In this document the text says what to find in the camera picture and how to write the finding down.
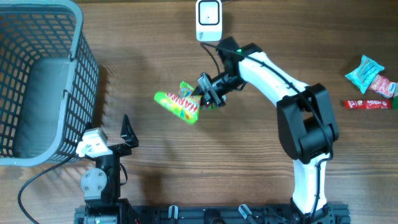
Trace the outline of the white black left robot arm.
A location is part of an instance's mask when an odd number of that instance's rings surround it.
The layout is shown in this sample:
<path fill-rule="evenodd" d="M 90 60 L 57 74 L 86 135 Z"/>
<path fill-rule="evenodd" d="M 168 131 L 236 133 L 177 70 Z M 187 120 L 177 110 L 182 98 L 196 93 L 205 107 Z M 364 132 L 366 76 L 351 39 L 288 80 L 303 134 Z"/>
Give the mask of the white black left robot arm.
<path fill-rule="evenodd" d="M 121 198 L 120 173 L 126 169 L 120 158 L 130 156 L 139 146 L 129 118 L 123 116 L 120 137 L 123 143 L 107 145 L 108 137 L 101 128 L 84 131 L 78 142 L 76 153 L 81 158 L 95 162 L 95 167 L 81 177 L 80 188 L 84 193 L 85 206 L 75 210 L 74 222 L 84 224 L 122 224 L 141 222 L 129 200 Z"/>

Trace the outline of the red Nescafe stick pack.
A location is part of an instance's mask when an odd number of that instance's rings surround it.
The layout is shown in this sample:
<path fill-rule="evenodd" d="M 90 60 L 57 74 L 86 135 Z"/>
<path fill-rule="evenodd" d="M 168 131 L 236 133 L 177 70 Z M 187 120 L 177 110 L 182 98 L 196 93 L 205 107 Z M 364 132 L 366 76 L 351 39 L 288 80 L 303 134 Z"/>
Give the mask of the red Nescafe stick pack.
<path fill-rule="evenodd" d="M 391 109 L 391 102 L 388 100 L 345 100 L 343 102 L 347 109 L 378 110 Z"/>

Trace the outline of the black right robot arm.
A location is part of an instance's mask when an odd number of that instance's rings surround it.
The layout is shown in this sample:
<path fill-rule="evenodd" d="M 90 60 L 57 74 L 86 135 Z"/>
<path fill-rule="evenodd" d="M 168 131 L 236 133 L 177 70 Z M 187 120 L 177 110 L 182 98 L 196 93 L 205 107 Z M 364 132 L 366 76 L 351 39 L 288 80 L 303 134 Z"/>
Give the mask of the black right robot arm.
<path fill-rule="evenodd" d="M 333 159 L 338 127 L 326 88 L 296 80 L 274 64 L 255 43 L 240 46 L 233 37 L 214 47 L 224 71 L 202 73 L 193 94 L 202 105 L 224 106 L 224 96 L 256 87 L 277 110 L 280 144 L 293 160 L 295 189 L 291 198 L 296 223 L 317 223 L 326 215 L 326 163 Z"/>

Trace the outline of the green Haribo candy bag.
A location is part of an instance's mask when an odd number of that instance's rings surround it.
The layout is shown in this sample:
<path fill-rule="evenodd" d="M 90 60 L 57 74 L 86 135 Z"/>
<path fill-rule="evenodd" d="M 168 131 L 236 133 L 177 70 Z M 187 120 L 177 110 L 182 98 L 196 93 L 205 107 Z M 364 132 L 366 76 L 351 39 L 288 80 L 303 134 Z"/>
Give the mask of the green Haribo candy bag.
<path fill-rule="evenodd" d="M 216 106 L 213 103 L 201 105 L 202 96 L 193 95 L 193 91 L 194 87 L 187 82 L 181 82 L 178 93 L 158 91 L 154 100 L 188 124 L 194 124 L 200 110 L 214 110 Z"/>

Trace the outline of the red tissue pack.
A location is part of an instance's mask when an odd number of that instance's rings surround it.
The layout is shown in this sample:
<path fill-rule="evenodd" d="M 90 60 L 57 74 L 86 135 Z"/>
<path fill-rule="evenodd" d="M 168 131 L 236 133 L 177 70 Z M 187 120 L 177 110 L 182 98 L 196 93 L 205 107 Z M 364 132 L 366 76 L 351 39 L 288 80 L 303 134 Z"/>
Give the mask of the red tissue pack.
<path fill-rule="evenodd" d="M 369 89 L 382 95 L 385 98 L 392 98 L 396 89 L 397 83 L 390 81 L 382 75 L 376 75 L 369 86 Z"/>

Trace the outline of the green lid small jar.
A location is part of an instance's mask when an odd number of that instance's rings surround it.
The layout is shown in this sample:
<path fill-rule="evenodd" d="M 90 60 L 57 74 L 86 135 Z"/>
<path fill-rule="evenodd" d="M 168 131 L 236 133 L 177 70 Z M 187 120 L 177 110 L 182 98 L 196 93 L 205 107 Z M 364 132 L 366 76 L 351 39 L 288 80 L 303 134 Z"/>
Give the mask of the green lid small jar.
<path fill-rule="evenodd" d="M 392 108 L 394 110 L 398 110 L 398 94 L 394 94 L 393 98 L 392 98 Z"/>

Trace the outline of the mint green wipes pack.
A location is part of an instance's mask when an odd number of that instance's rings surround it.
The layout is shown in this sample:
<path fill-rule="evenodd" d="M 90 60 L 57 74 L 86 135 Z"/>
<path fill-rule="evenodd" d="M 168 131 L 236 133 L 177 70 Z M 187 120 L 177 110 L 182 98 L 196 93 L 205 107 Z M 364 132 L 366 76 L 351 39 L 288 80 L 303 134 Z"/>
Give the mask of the mint green wipes pack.
<path fill-rule="evenodd" d="M 363 55 L 359 67 L 345 75 L 345 77 L 356 87 L 362 94 L 365 94 L 376 75 L 385 68 L 373 59 Z"/>

